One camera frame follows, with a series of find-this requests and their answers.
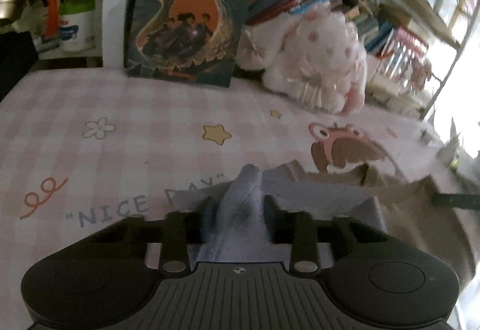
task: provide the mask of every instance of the small yellow star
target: small yellow star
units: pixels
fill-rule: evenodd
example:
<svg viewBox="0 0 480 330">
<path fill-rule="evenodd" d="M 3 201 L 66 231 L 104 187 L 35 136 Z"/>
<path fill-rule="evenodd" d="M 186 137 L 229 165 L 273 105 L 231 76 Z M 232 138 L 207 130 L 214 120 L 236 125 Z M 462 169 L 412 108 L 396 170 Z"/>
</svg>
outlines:
<svg viewBox="0 0 480 330">
<path fill-rule="evenodd" d="M 275 119 L 280 119 L 282 117 L 282 114 L 277 111 L 276 109 L 271 109 L 270 110 L 270 116 L 274 117 Z"/>
<path fill-rule="evenodd" d="M 232 137 L 232 134 L 226 132 L 221 124 L 204 125 L 203 130 L 205 131 L 202 136 L 203 139 L 213 140 L 220 146 L 223 144 L 223 142 L 225 142 L 226 139 L 230 139 Z"/>
</svg>

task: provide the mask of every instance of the white flower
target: white flower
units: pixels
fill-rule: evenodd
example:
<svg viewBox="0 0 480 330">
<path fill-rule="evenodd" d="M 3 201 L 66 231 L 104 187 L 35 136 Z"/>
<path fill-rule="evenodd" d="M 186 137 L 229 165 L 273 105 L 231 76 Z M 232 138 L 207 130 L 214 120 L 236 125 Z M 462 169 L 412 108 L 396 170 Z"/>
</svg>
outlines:
<svg viewBox="0 0 480 330">
<path fill-rule="evenodd" d="M 90 138 L 95 135 L 97 139 L 103 139 L 105 137 L 105 131 L 113 131 L 115 129 L 114 125 L 107 124 L 107 119 L 102 117 L 96 121 L 90 121 L 86 124 L 89 130 L 85 131 L 83 134 L 84 138 Z"/>
</svg>

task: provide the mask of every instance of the beige garment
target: beige garment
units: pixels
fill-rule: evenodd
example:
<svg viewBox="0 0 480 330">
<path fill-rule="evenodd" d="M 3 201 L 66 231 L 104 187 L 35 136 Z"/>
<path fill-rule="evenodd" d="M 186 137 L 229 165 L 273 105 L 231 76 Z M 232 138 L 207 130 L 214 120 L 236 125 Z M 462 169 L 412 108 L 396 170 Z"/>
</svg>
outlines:
<svg viewBox="0 0 480 330">
<path fill-rule="evenodd" d="M 431 176 L 408 184 L 368 164 L 348 173 L 307 173 L 297 161 L 287 167 L 295 180 L 362 186 L 378 198 L 391 236 L 441 258 L 457 273 L 462 289 L 474 278 L 480 262 L 480 217 L 475 211 L 432 205 L 430 199 L 439 190 Z"/>
</svg>

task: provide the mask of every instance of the harry potter book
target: harry potter book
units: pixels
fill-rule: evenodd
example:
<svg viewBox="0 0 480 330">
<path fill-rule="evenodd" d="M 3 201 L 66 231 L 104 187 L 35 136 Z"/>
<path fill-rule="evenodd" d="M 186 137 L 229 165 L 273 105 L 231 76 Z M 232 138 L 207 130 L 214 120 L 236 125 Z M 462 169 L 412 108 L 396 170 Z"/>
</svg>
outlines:
<svg viewBox="0 0 480 330">
<path fill-rule="evenodd" d="M 128 75 L 229 86 L 250 0 L 135 0 Z"/>
</svg>

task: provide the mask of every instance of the pink and white checkered tablecloth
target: pink and white checkered tablecloth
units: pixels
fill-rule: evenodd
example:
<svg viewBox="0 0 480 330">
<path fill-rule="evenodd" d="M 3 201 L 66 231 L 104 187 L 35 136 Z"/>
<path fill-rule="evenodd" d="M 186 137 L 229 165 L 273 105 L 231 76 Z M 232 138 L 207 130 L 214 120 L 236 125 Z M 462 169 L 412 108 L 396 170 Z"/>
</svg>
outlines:
<svg viewBox="0 0 480 330">
<path fill-rule="evenodd" d="M 418 141 L 423 124 L 370 107 L 349 119 L 313 114 L 238 79 L 223 89 L 109 69 L 30 73 L 0 103 L 1 328 L 31 324 L 20 282 L 33 263 L 127 214 L 161 218 L 171 190 L 232 179 L 246 163 L 267 169 L 297 159 L 316 170 L 311 122 L 367 130 L 409 180 L 431 168 L 436 150 Z M 202 138 L 204 125 L 219 124 L 231 134 L 223 145 Z M 24 203 L 30 192 L 37 209 Z"/>
</svg>

